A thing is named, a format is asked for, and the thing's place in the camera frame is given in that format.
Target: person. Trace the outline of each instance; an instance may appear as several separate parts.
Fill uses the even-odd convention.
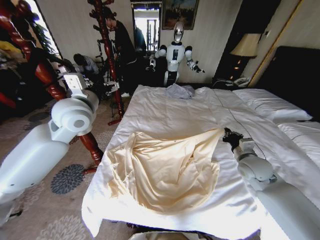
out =
[[[146,51],[146,49],[147,49],[145,37],[144,37],[141,29],[138,27],[135,28],[134,45],[135,45],[136,51]]]
[[[99,99],[103,98],[105,88],[104,88],[104,78],[103,74],[99,72],[97,64],[91,57],[81,55],[77,53],[73,56],[75,63],[83,68],[80,70],[91,82],[93,82],[92,89],[98,96]]]
[[[130,93],[131,95],[138,86],[137,82],[137,56],[134,45],[132,44],[129,33],[122,22],[116,20],[115,12],[107,6],[103,8],[103,14],[106,19],[106,26],[109,31],[115,33],[115,47],[119,53],[114,55],[114,59],[120,57],[120,68],[123,76],[124,84],[121,86],[121,91]]]
[[[83,67],[83,73],[86,77],[90,78],[91,75],[99,74],[99,68],[91,57],[77,53],[73,55],[73,60],[77,65]]]

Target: white bedsheet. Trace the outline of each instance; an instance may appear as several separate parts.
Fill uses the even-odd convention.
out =
[[[107,150],[122,144],[136,131],[158,138],[187,137],[216,127],[228,127],[244,137],[250,137],[249,132],[258,145],[258,156],[265,156],[282,178],[319,208],[319,168],[275,124],[250,110],[234,93],[204,87],[197,89],[192,99],[178,99],[165,96],[164,91],[141,85],[136,89]],[[212,196],[197,209],[176,215],[156,214],[133,199],[110,199],[105,189],[112,174],[102,159],[83,198],[83,221],[93,236],[98,234],[102,219],[109,219],[201,231],[230,240],[248,237],[260,228],[264,210],[257,208],[239,175],[229,144],[220,141],[213,158],[220,164],[220,173]]]

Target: painting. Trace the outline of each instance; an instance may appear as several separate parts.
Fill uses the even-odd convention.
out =
[[[195,25],[199,0],[163,0],[162,29],[174,29],[176,22],[184,24],[185,30]]]

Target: black headboard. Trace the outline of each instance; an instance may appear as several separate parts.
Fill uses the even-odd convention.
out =
[[[265,89],[320,120],[320,49],[280,46],[255,88]]]

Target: pillow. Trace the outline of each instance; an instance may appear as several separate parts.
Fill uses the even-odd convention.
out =
[[[267,90],[247,88],[234,90],[233,92],[252,110],[271,121],[285,123],[312,119],[312,116],[301,108]]]
[[[320,168],[320,123],[315,121],[283,123],[278,127]]]

